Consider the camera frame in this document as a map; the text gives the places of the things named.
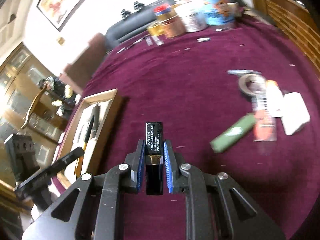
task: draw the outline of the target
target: maroon tablecloth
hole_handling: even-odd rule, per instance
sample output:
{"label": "maroon tablecloth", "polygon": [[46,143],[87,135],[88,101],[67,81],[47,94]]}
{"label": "maroon tablecloth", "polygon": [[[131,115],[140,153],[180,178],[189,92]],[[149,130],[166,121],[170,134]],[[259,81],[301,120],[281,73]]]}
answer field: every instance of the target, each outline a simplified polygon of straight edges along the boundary
{"label": "maroon tablecloth", "polygon": [[[211,41],[198,43],[197,38]],[[127,97],[100,172],[124,161],[145,123],[162,121],[164,138],[203,172],[230,174],[283,229],[287,238],[310,212],[320,188],[320,83],[301,51],[272,26],[244,20],[236,29],[210,28],[162,46],[116,48],[87,84],[84,97],[118,88]],[[301,93],[311,122],[293,135],[277,120],[277,141],[253,142],[250,132],[223,154],[209,142],[252,111],[229,69],[261,71],[281,90]],[[185,239],[183,195],[125,196],[125,239]]]}

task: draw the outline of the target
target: white bottle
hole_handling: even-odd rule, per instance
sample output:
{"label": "white bottle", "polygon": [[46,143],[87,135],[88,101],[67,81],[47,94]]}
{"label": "white bottle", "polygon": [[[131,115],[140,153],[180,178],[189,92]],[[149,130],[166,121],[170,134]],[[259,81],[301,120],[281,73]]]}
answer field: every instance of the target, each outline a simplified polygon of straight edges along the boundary
{"label": "white bottle", "polygon": [[283,108],[283,94],[278,84],[273,80],[266,82],[267,109],[272,117],[281,117]]}

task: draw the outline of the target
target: chair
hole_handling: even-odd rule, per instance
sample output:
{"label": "chair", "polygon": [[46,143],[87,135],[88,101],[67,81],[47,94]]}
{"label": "chair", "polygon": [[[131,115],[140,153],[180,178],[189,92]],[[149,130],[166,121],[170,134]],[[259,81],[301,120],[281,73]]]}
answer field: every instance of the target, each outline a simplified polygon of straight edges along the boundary
{"label": "chair", "polygon": [[[25,129],[26,127],[28,127],[30,130],[32,130],[33,132],[39,134],[41,137],[49,140],[50,142],[58,145],[58,141],[50,138],[49,136],[47,136],[46,134],[42,133],[41,131],[39,131],[38,129],[36,129],[35,127],[33,127],[31,124],[29,124],[30,120],[31,120],[31,115],[32,114],[36,114],[37,116],[41,117],[42,119],[46,120],[49,124],[51,124],[54,127],[57,127],[59,130],[64,131],[67,124],[68,124],[68,120],[58,116],[56,113],[54,113],[54,111],[52,111],[51,109],[49,109],[45,104],[43,104],[42,102],[40,102],[40,99],[42,97],[42,95],[45,92],[50,93],[50,95],[52,95],[54,98],[61,100],[55,93],[53,93],[50,90],[46,90],[47,89],[47,85],[44,85],[43,89],[39,92],[39,94],[36,95],[36,97],[33,99],[33,102],[26,114],[25,117],[25,122],[22,125],[21,129]],[[69,107],[70,106],[67,102],[63,101],[62,102],[64,104],[66,104]]]}

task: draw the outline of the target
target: cardboard box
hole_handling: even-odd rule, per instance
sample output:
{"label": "cardboard box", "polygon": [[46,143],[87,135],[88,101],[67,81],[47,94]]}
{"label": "cardboard box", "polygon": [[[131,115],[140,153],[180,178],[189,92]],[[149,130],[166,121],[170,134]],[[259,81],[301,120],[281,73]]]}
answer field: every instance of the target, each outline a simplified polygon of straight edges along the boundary
{"label": "cardboard box", "polygon": [[[105,114],[103,115],[102,121],[100,122],[100,125],[97,130],[96,145],[91,151],[88,152],[86,150],[84,154],[83,169],[81,174],[85,172],[89,172],[94,176],[97,174],[104,147],[108,141],[117,113],[121,106],[122,98],[119,95],[118,90],[113,89],[113,90],[101,92],[101,93],[84,98],[81,101],[68,127],[68,130],[66,131],[66,135],[63,139],[63,142],[61,144],[59,155],[58,155],[59,158],[65,156],[67,153],[69,153],[72,150],[72,147],[74,147],[73,140],[74,140],[76,130],[77,130],[83,110],[95,103],[105,102],[109,100],[111,101],[108,104],[108,108]],[[70,164],[66,168],[66,171],[67,169],[69,169],[69,172],[71,173],[72,169],[74,169],[73,167],[75,167],[75,162]],[[65,175],[70,180],[70,182],[73,183],[73,179],[70,179],[66,173]]]}

